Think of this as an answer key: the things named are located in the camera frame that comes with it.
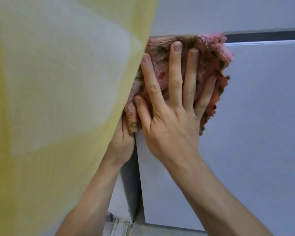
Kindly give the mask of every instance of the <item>forearm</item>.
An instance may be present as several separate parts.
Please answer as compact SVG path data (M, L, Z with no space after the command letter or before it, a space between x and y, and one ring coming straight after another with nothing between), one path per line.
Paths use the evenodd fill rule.
M166 165L209 235L272 235L215 177L199 154Z
M120 167L103 158L80 202L63 220L56 236L102 236Z

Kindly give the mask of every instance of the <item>hand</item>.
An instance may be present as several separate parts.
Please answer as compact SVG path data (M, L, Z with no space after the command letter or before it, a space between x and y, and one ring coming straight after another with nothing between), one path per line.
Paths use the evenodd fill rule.
M151 57L146 53L143 56L141 69L153 106L153 118L144 98L134 98L147 146L163 164L168 161L181 162L187 155L199 155L200 119L208 106L216 82L215 76L207 80L205 90L194 108L199 51L191 49L188 53L184 86L181 51L182 43L179 41L170 47L168 101L162 96Z
M122 167L131 157L134 149L134 136L129 131L125 115L121 115L113 138L110 140L103 161Z

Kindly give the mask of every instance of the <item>pink towel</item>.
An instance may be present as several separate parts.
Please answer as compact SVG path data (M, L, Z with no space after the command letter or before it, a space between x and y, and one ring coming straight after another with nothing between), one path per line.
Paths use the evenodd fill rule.
M158 38L149 38L145 52L151 56L155 75L161 87L164 99L168 99L168 68L169 68L169 48L175 41L181 41L183 44L182 58L181 58L181 72L184 79L186 72L186 60L188 51L191 48L199 49L199 66L197 74L197 91L194 96L194 102L196 103L204 89L206 80L211 75L216 75L217 81L214 93L210 100L205 113L203 114L200 122L200 132L205 129L205 124L216 111L216 103L220 100L221 94L224 92L224 88L228 84L229 76L223 75L223 70L233 60L233 55L228 52L224 43L226 37L223 34L211 35L211 36L197 36L197 35L178 35L178 36L166 36ZM137 132L141 128L141 122L136 111L136 106L133 101L135 95L141 95L145 98L150 106L151 114L152 105L149 99L149 95L146 91L143 74L139 68L135 77L134 83L131 88L131 92L128 101L125 106L126 117L131 132Z

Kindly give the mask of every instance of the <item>right hand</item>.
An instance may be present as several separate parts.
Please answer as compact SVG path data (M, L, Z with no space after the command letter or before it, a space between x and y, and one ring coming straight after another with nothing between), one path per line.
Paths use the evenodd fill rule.
M169 54L169 100L165 101L156 79L151 57L144 54L141 70L153 106L153 118L145 99L135 96L144 138L150 152L164 165L181 163L188 155L199 155L200 119L211 99L216 77L211 76L193 107L196 91L198 50L191 49L187 58L184 86L181 76L182 43L174 42Z

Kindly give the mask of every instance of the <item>shower curtain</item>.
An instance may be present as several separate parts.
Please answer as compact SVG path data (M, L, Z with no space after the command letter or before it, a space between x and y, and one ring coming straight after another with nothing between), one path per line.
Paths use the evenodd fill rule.
M0 236L60 222L126 103L157 0L0 0Z

